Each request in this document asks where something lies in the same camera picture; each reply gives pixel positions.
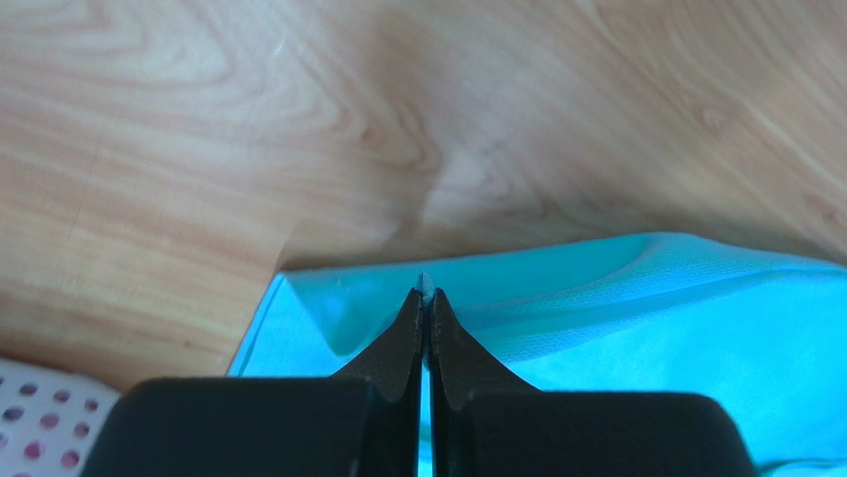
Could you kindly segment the light teal t-shirt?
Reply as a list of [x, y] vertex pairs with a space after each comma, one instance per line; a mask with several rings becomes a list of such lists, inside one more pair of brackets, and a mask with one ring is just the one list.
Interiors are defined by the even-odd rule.
[[845, 267], [689, 234], [283, 272], [228, 373], [329, 375], [411, 290], [537, 388], [702, 394], [762, 476], [846, 472]]

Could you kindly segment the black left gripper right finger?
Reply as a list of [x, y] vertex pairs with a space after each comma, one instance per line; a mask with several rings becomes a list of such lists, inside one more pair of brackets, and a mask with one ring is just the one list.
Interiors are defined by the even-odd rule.
[[735, 423], [712, 399], [668, 392], [545, 392], [458, 321], [429, 311], [437, 476], [752, 476]]

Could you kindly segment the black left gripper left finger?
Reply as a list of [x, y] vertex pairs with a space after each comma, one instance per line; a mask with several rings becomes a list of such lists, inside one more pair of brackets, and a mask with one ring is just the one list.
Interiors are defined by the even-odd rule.
[[160, 378], [124, 395], [85, 476], [413, 476], [424, 300], [322, 378]]

